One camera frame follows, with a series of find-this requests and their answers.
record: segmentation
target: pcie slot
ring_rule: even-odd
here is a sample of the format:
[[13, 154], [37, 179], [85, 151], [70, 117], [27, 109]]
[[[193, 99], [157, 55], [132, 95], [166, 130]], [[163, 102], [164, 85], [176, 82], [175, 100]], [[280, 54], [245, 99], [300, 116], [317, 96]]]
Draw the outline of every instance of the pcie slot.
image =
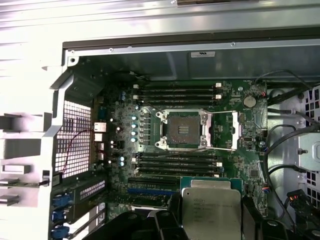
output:
[[155, 179], [142, 177], [129, 177], [128, 184], [154, 184], [154, 185], [177, 185], [176, 179]]

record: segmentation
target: blue pcie slot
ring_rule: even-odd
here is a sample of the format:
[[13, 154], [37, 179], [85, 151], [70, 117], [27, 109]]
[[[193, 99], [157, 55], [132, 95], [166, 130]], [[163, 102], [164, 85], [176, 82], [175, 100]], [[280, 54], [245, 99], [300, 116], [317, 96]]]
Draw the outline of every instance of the blue pcie slot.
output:
[[151, 190], [143, 188], [128, 188], [128, 194], [151, 194], [151, 195], [167, 195], [171, 196], [172, 194], [177, 193], [176, 191], [163, 191], [163, 190]]

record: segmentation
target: black cable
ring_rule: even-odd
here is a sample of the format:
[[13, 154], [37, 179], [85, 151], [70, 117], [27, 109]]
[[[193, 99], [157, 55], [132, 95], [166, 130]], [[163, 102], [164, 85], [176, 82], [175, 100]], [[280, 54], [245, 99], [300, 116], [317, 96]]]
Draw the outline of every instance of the black cable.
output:
[[291, 110], [278, 110], [278, 109], [268, 108], [268, 112], [274, 113], [274, 114], [299, 115], [300, 117], [303, 117], [305, 120], [307, 120], [309, 123], [320, 125], [320, 122], [312, 119], [311, 117], [308, 117], [307, 115], [299, 111], [293, 112]]
[[281, 164], [281, 165], [275, 166], [271, 170], [269, 170], [269, 175], [271, 175], [272, 173], [274, 173], [275, 171], [277, 171], [279, 169], [292, 169], [292, 170], [299, 172], [299, 173], [306, 173], [307, 172], [306, 169], [298, 167], [297, 165], [294, 165], [294, 164]]
[[[289, 204], [290, 204], [290, 198], [287, 197], [283, 204], [285, 206], [285, 209], [288, 209]], [[285, 211], [282, 211], [281, 215], [279, 217], [276, 217], [275, 219], [281, 220], [284, 218], [285, 214], [286, 214]]]
[[292, 128], [293, 131], [296, 131], [296, 130], [297, 130], [295, 126], [289, 125], [289, 124], [280, 124], [280, 125], [274, 126], [273, 128], [271, 128], [271, 129], [268, 131], [268, 135], [267, 135], [266, 138], [265, 138], [265, 144], [266, 144], [267, 147], [269, 147], [269, 144], [270, 144], [270, 136], [271, 136], [271, 133], [272, 133], [275, 129], [280, 128], [280, 127], [282, 127], [282, 128]]
[[[320, 84], [318, 82], [314, 82], [310, 84], [312, 87], [317, 87]], [[279, 104], [282, 103], [285, 100], [288, 100], [294, 96], [297, 96], [299, 94], [303, 94], [305, 91], [307, 91], [309, 88], [306, 86], [301, 86], [299, 88], [293, 89], [291, 91], [288, 91], [286, 93], [283, 93], [281, 95], [275, 96], [275, 97], [271, 97], [268, 99], [267, 104], [268, 106], [272, 106], [274, 104]]]
[[255, 86], [257, 86], [257, 85], [258, 85], [258, 81], [259, 81], [260, 79], [262, 79], [262, 78], [264, 78], [264, 77], [266, 77], [266, 76], [269, 76], [269, 75], [277, 74], [277, 73], [288, 73], [288, 74], [294, 76], [295, 79], [299, 80], [299, 81], [300, 81], [303, 85], [305, 85], [308, 89], [311, 90], [311, 89], [313, 88], [310, 84], [306, 83], [305, 80], [303, 80], [302, 78], [300, 78], [299, 76], [297, 76], [297, 75], [296, 75], [295, 73], [293, 73], [292, 71], [286, 70], [286, 69], [266, 72], [266, 73], [258, 76], [258, 77], [254, 80], [253, 84], [254, 84]]
[[293, 231], [294, 232], [296, 231], [295, 222], [292, 219], [291, 215], [288, 213], [288, 210], [286, 209], [286, 207], [284, 206], [283, 202], [281, 201], [279, 195], [276, 192], [276, 188], [275, 188], [275, 186], [273, 185], [273, 183], [271, 181], [271, 177], [270, 177], [270, 174], [268, 172], [268, 155], [276, 147], [278, 147], [280, 144], [282, 144], [286, 140], [288, 140], [288, 139], [290, 139], [292, 137], [301, 135], [301, 134], [314, 132], [314, 131], [316, 131], [318, 129], [319, 129], [318, 125], [312, 125], [312, 126], [308, 126], [308, 127], [305, 127], [305, 128], [298, 129], [298, 130], [293, 131], [293, 132], [291, 132], [289, 134], [286, 134], [283, 137], [281, 137], [280, 139], [278, 139], [272, 146], [270, 146], [270, 148], [264, 153], [264, 156], [263, 156], [263, 172], [264, 172], [264, 175], [266, 177], [266, 181], [267, 181], [267, 183], [269, 185], [270, 190], [273, 192], [276, 201], [278, 202], [278, 204], [280, 205], [280, 207], [282, 208], [284, 213], [288, 215], [289, 221], [290, 221], [291, 225], [293, 226]]

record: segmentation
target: cable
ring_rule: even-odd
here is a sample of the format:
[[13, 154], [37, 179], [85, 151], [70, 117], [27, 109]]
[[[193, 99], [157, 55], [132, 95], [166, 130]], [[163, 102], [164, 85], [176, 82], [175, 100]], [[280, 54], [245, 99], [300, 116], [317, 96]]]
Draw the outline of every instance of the cable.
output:
[[299, 111], [292, 111], [292, 110], [278, 110], [278, 109], [273, 109], [273, 108], [268, 108], [269, 113], [274, 113], [274, 114], [286, 114], [286, 115], [299, 115], [300, 117], [303, 117], [305, 120], [307, 120], [309, 123], [312, 124], [317, 124], [320, 125], [320, 122], [312, 119], [311, 117], [308, 117], [302, 112]]
[[[318, 82], [310, 83], [310, 85], [312, 87], [320, 86], [320, 84]], [[293, 89], [293, 90], [288, 91], [286, 93], [283, 93], [281, 95], [278, 95], [278, 96], [275, 96], [275, 97], [271, 97], [271, 98], [268, 99], [267, 105], [268, 106], [272, 106], [274, 104], [282, 103], [283, 101], [288, 100], [288, 99], [290, 99], [290, 98], [292, 98], [294, 96], [297, 96], [299, 94], [303, 94], [308, 89], [309, 89], [308, 87], [303, 85], [303, 86], [301, 86], [299, 88]]]
[[[64, 174], [65, 171], [67, 170], [68, 158], [69, 158], [69, 151], [70, 151], [70, 148], [71, 148], [71, 145], [72, 145], [73, 141], [74, 141], [80, 134], [86, 133], [86, 132], [91, 132], [91, 133], [93, 133], [94, 131], [93, 131], [92, 129], [85, 129], [85, 130], [79, 131], [76, 135], [74, 135], [74, 136], [71, 138], [68, 146], [66, 147], [65, 162], [64, 162], [63, 169], [62, 169], [62, 173], [63, 173], [63, 174]], [[99, 150], [97, 146], [95, 146], [95, 148], [96, 148], [96, 150], [98, 151], [98, 153], [102, 153], [103, 155], [106, 156], [106, 153], [105, 153], [104, 151]]]
[[291, 133], [289, 133], [287, 135], [284, 135], [283, 137], [278, 139], [272, 146], [270, 146], [269, 149], [265, 152], [265, 154], [263, 156], [263, 172], [264, 172], [264, 175], [266, 177], [266, 181], [267, 181], [267, 183], [268, 183], [268, 185], [270, 187], [270, 190], [273, 192], [276, 201], [278, 202], [278, 204], [280, 205], [280, 207], [282, 208], [284, 213], [288, 215], [289, 221], [290, 221], [291, 225], [293, 226], [293, 231], [294, 232], [296, 231], [295, 222], [292, 219], [291, 215], [288, 213], [288, 210], [286, 209], [284, 204], [282, 203], [279, 195], [276, 192], [276, 188], [275, 188], [275, 186], [273, 185], [273, 183], [271, 181], [271, 177], [270, 177], [270, 174], [268, 172], [268, 154], [271, 153], [276, 147], [278, 147], [284, 141], [286, 141], [286, 140], [288, 140], [288, 139], [290, 139], [292, 137], [301, 135], [301, 134], [314, 132], [315, 130], [318, 130], [318, 129], [319, 129], [318, 125], [312, 125], [312, 126], [308, 126], [308, 127], [305, 127], [305, 128], [298, 129], [298, 130], [293, 131], [293, 132], [291, 132]]
[[266, 73], [258, 76], [258, 77], [253, 81], [253, 84], [254, 84], [255, 86], [257, 86], [257, 85], [258, 85], [258, 81], [259, 81], [260, 79], [262, 79], [262, 78], [264, 78], [264, 77], [266, 77], [266, 76], [269, 76], [269, 75], [277, 74], [277, 73], [288, 73], [288, 74], [291, 74], [292, 76], [295, 77], [295, 79], [299, 80], [299, 81], [300, 81], [303, 85], [305, 85], [308, 89], [311, 90], [311, 89], [313, 88], [310, 84], [306, 83], [305, 80], [303, 80], [302, 78], [300, 78], [299, 76], [297, 76], [297, 75], [296, 75], [295, 73], [293, 73], [292, 71], [286, 70], [286, 69], [266, 72]]
[[[285, 209], [288, 209], [289, 203], [290, 203], [290, 198], [287, 197], [285, 202], [284, 202], [284, 204], [283, 204], [285, 206]], [[279, 217], [276, 217], [275, 219], [276, 220], [281, 220], [281, 219], [284, 218], [285, 214], [286, 214], [285, 211], [282, 211], [281, 215]]]
[[280, 124], [280, 125], [276, 125], [276, 126], [272, 127], [272, 128], [268, 131], [268, 135], [267, 135], [266, 138], [265, 138], [265, 143], [266, 143], [266, 146], [267, 146], [267, 147], [269, 147], [271, 133], [272, 133], [275, 129], [280, 128], [280, 127], [282, 127], [282, 128], [292, 128], [293, 131], [296, 131], [296, 130], [297, 130], [295, 126], [289, 125], [289, 124]]
[[306, 169], [298, 167], [294, 164], [280, 164], [275, 167], [274, 166], [271, 167], [271, 169], [269, 169], [269, 174], [271, 175], [272, 173], [274, 173], [275, 171], [277, 171], [279, 169], [292, 169], [292, 170], [299, 172], [299, 173], [306, 173], [307, 172]]

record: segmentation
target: chip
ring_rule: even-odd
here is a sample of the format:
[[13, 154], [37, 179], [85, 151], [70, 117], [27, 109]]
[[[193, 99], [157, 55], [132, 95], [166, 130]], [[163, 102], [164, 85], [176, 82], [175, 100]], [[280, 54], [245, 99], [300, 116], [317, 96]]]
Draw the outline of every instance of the chip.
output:
[[200, 116], [168, 117], [168, 144], [200, 144]]
[[259, 177], [259, 172], [258, 172], [258, 170], [251, 170], [251, 171], [250, 171], [250, 177], [252, 177], [252, 178], [257, 178], [257, 177]]

